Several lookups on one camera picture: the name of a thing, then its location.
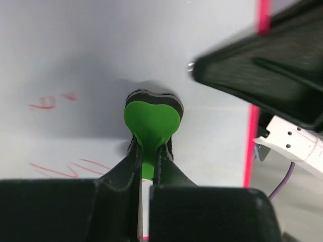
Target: cord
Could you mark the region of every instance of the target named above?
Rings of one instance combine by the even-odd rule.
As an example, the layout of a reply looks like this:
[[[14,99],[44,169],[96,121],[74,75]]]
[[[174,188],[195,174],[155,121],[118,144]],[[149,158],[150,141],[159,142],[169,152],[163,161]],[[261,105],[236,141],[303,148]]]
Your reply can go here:
[[[275,190],[269,195],[269,200],[273,199],[274,196],[277,195],[277,193],[279,193],[279,191],[283,188],[283,186],[287,183],[288,179],[291,177],[293,170],[295,167],[295,163],[291,162],[291,165],[288,168],[288,171],[285,175],[285,177],[283,178],[283,180],[281,181],[281,183],[279,183],[279,185],[275,188]]]

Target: purple cable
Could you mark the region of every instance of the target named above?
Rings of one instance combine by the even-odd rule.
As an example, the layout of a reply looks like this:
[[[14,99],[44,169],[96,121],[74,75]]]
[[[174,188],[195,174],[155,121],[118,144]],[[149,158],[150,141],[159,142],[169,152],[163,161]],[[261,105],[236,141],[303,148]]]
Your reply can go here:
[[[275,188],[275,190],[269,195],[269,200],[273,199],[274,196],[277,195],[277,193],[279,193],[279,191],[283,188],[283,186],[286,184],[286,182],[288,181],[288,179],[291,177],[293,170],[295,167],[295,163],[291,162],[291,165],[288,168],[288,171],[284,177],[284,179],[281,181],[281,183],[279,183],[279,185]]]

